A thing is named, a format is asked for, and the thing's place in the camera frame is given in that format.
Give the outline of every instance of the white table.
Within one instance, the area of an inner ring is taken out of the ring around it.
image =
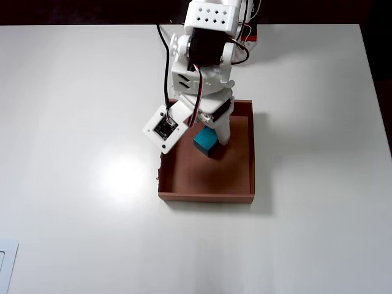
[[[392,163],[359,26],[259,34],[232,70],[255,114],[248,206],[157,196],[154,26],[0,28],[9,294],[392,292]]]

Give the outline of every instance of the red wire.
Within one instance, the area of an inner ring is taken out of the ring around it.
[[[202,71],[200,70],[200,67],[196,66],[195,64],[194,64],[194,67],[198,71],[199,82],[198,82],[198,91],[197,91],[197,98],[196,98],[195,108],[194,108],[194,112],[192,114],[192,118],[190,119],[189,127],[193,127],[195,122],[196,122],[198,108],[200,106],[200,101],[202,99],[202,93],[203,93],[203,75],[202,75]]]

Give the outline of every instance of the blue block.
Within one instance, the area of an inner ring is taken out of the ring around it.
[[[214,129],[205,127],[194,139],[197,149],[208,157],[214,152],[219,144],[218,136]]]

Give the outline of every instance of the white robotic arm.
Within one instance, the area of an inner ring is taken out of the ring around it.
[[[220,144],[228,143],[234,107],[230,72],[237,63],[236,50],[244,49],[235,37],[239,39],[244,27],[239,20],[246,23],[251,18],[252,4],[253,0],[189,3],[186,34],[180,38],[174,35],[170,42],[170,54],[175,57],[171,67],[173,90],[178,101],[170,109],[162,105],[143,128],[164,154],[197,118],[215,129]]]

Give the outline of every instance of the wooden box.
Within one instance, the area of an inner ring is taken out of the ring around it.
[[[158,195],[165,201],[252,203],[255,195],[255,152],[251,100],[235,100],[231,138],[211,157],[194,146],[204,127],[199,122],[162,154]]]

